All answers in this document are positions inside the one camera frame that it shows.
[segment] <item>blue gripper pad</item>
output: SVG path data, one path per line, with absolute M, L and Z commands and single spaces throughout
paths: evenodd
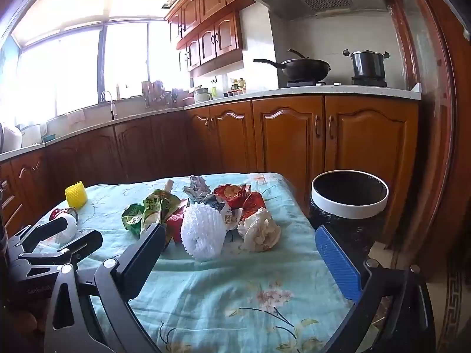
M 343 296 L 358 302 L 361 296 L 361 275 L 323 226 L 316 231 L 316 247 Z

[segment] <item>yellow foam sleeve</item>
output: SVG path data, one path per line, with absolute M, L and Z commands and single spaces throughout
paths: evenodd
M 65 198 L 69 207 L 74 207 L 75 209 L 82 208 L 87 202 L 87 192 L 82 181 L 67 187 L 65 189 Z

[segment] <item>white foam fruit net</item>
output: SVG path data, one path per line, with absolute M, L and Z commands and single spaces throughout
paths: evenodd
M 181 240 L 196 260 L 208 260 L 221 254 L 225 231 L 221 214 L 211 206 L 195 203 L 186 208 Z

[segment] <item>faucet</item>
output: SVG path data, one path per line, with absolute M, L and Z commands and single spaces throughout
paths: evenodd
M 105 96 L 105 93 L 108 93 L 110 94 L 110 97 L 111 97 L 111 120 L 114 120 L 115 119 L 115 114 L 116 114 L 116 105 L 113 101 L 113 96 L 112 94 L 108 91 L 108 90 L 105 90 L 103 91 L 103 93 L 101 93 L 101 97 L 100 97 L 100 100 L 103 101 L 103 98 Z

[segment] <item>window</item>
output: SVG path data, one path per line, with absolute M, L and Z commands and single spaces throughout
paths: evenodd
M 161 80 L 167 91 L 190 87 L 188 72 L 180 72 L 178 52 L 175 44 L 170 44 L 166 21 L 149 23 L 149 76 L 151 81 Z
M 147 23 L 108 26 L 104 70 L 105 90 L 113 98 L 116 85 L 121 98 L 142 95 L 142 82 L 147 81 Z
M 23 52 L 18 61 L 16 123 L 43 123 L 97 103 L 98 30 Z

